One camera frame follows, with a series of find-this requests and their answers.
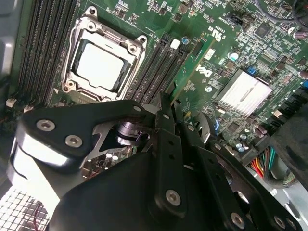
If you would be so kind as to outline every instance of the gray panel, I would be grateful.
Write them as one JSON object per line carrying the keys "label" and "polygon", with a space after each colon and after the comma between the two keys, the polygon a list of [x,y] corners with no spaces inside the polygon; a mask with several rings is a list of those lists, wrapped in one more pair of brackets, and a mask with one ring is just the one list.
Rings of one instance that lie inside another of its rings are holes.
{"label": "gray panel", "polygon": [[0,0],[0,77],[11,72],[22,0]]}

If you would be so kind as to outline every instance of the red wire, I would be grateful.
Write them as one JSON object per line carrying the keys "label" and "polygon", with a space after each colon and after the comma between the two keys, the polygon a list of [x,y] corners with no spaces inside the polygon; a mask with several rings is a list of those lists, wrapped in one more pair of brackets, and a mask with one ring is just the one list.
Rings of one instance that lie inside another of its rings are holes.
{"label": "red wire", "polygon": [[255,160],[253,160],[252,166],[254,167],[254,169],[255,169],[255,171],[257,172],[257,174],[258,174],[261,178],[263,178],[263,177],[262,177],[262,173],[259,171],[259,169],[258,169],[257,166],[256,166]]}
{"label": "red wire", "polygon": [[36,209],[35,209],[35,212],[34,212],[34,217],[33,217],[33,225],[34,225],[34,230],[35,231],[38,231],[38,226],[37,226],[37,214],[38,214],[38,211],[39,211],[39,208],[40,206],[42,205],[42,202],[39,202]]}

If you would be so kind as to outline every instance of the yellow wire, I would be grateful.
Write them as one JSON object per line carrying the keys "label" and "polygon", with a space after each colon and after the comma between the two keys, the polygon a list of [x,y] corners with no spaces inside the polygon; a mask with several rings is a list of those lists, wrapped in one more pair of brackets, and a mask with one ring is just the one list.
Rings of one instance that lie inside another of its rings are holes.
{"label": "yellow wire", "polygon": [[260,170],[260,172],[262,173],[262,175],[264,175],[264,172],[263,172],[262,168],[261,168],[260,165],[259,165],[259,160],[258,160],[258,158],[256,158],[256,164],[257,164],[257,168]]}

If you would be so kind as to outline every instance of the blue connector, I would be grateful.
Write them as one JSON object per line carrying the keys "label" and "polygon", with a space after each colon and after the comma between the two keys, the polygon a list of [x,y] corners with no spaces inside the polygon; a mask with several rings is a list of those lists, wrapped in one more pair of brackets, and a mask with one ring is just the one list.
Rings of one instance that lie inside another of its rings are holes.
{"label": "blue connector", "polygon": [[305,81],[304,81],[303,86],[304,86],[305,88],[308,88],[308,80],[305,80]]}
{"label": "blue connector", "polygon": [[254,75],[256,72],[257,72],[257,69],[253,66],[249,67],[248,68],[248,73],[251,74],[251,75]]}

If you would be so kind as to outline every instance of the green wire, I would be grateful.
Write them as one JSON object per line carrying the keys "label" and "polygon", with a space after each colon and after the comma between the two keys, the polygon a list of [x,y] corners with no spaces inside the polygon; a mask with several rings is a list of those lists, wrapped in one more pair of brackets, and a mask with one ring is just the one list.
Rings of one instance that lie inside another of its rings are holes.
{"label": "green wire", "polygon": [[273,167],[274,159],[275,159],[275,150],[273,148],[270,148],[270,161],[269,161],[269,170]]}

